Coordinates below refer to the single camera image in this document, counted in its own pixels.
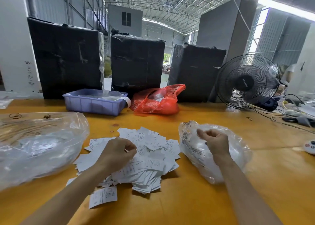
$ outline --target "person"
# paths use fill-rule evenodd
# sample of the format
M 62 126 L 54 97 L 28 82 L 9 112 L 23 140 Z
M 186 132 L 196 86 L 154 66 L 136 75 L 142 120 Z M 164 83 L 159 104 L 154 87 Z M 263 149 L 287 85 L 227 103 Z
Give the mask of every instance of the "person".
M 296 64 L 292 64 L 291 66 L 289 66 L 286 70 L 285 70 L 285 72 L 284 72 L 284 74 L 283 74 L 283 76 L 282 76 L 282 78 L 281 78 L 281 80 L 280 80 L 280 82 L 282 83 L 282 84 L 284 84 L 284 85 L 286 85 L 286 86 L 289 86 L 289 83 L 290 83 L 290 81 L 291 81 L 291 79 L 292 79 L 292 76 L 293 76 L 293 72 L 294 72 L 294 69 L 296 68 Z
M 214 162 L 222 172 L 238 224 L 283 225 L 231 158 L 227 135 L 217 130 L 200 129 L 197 130 L 197 134 L 206 141 Z M 92 167 L 30 215 L 21 225 L 66 225 L 86 196 L 93 192 L 104 178 L 124 167 L 136 152 L 136 146 L 127 139 L 110 140 Z

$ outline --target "electric fan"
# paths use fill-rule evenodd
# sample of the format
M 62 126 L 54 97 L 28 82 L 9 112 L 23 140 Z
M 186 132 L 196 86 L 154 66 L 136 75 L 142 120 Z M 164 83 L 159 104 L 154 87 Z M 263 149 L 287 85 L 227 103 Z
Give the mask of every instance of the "electric fan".
M 269 59 L 255 54 L 235 57 L 224 64 L 215 81 L 218 97 L 238 109 L 277 108 L 272 99 L 279 86 L 279 71 Z

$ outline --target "tape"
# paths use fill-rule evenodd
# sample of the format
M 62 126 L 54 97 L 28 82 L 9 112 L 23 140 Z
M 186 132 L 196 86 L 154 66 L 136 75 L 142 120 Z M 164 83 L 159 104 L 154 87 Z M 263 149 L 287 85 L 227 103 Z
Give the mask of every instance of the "tape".
M 127 108 L 129 108 L 129 107 L 131 106 L 131 100 L 130 100 L 127 96 L 120 97 L 120 98 L 117 99 L 117 100 L 125 100 L 125 101 L 127 102 L 127 105 L 128 105 Z

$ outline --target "wooden table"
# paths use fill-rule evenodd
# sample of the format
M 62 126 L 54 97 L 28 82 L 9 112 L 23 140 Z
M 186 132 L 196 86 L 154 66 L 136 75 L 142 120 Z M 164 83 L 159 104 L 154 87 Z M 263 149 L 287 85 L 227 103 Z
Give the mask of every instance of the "wooden table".
M 65 111 L 63 101 L 14 100 L 0 113 Z M 171 116 L 136 116 L 124 109 L 118 117 L 85 114 L 89 139 L 118 136 L 119 127 L 144 126 L 166 139 L 179 139 L 181 122 L 195 120 L 226 126 L 242 136 L 253 151 L 246 175 L 285 225 L 315 224 L 315 156 L 300 146 L 315 135 L 273 123 L 253 111 L 226 112 L 222 104 L 181 104 Z M 161 190 L 146 196 L 118 185 L 118 201 L 88 209 L 85 199 L 69 224 L 237 224 L 224 185 L 211 185 L 185 155 L 178 169 L 163 177 Z M 65 187 L 75 165 L 48 177 L 0 192 L 0 224 L 18 224 Z

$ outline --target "hand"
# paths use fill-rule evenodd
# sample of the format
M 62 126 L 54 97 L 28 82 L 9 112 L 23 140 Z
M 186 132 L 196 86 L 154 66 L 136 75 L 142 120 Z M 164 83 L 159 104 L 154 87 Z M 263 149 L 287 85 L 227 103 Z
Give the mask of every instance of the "hand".
M 137 147 L 128 139 L 116 137 L 108 141 L 96 165 L 113 173 L 124 167 L 137 153 Z
M 226 134 L 215 129 L 207 131 L 197 129 L 197 134 L 200 139 L 207 141 L 206 145 L 210 149 L 213 155 L 213 160 L 216 164 L 218 164 L 222 159 L 231 159 L 229 151 L 229 139 L 227 138 Z

